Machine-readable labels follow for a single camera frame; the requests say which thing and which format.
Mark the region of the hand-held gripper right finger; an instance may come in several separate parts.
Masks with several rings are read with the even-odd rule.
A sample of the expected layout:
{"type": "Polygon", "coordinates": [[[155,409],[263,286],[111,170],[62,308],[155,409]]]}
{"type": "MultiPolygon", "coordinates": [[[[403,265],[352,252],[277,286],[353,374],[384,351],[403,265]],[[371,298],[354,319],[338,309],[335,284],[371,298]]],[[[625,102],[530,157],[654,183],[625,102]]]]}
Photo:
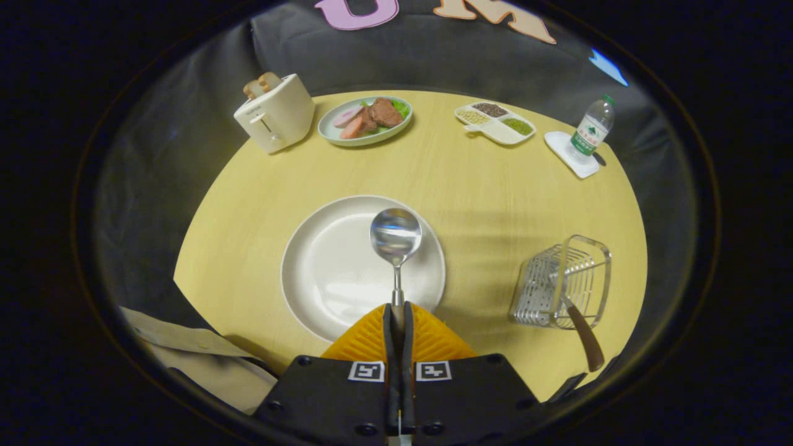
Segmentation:
{"type": "Polygon", "coordinates": [[[501,445],[538,429],[546,406],[501,354],[479,355],[432,313],[405,305],[404,403],[416,445],[501,445]]]}

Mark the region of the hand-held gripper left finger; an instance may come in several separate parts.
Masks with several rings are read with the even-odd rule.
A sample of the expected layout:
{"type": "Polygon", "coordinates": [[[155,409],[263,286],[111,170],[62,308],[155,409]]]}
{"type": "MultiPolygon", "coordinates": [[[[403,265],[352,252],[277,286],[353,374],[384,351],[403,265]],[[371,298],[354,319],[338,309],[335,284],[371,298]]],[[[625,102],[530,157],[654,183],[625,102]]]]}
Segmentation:
{"type": "Polygon", "coordinates": [[[398,424],[392,310],[367,313],[320,356],[299,355],[254,412],[292,443],[385,445],[398,424]]]}

